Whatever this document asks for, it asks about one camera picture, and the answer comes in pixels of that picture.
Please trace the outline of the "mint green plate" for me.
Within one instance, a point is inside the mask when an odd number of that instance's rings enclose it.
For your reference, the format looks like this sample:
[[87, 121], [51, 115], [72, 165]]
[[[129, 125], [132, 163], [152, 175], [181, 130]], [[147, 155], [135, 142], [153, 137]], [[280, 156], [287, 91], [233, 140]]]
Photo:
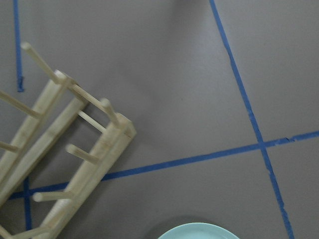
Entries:
[[208, 223], [187, 223], [163, 233], [159, 239], [239, 239], [232, 232]]

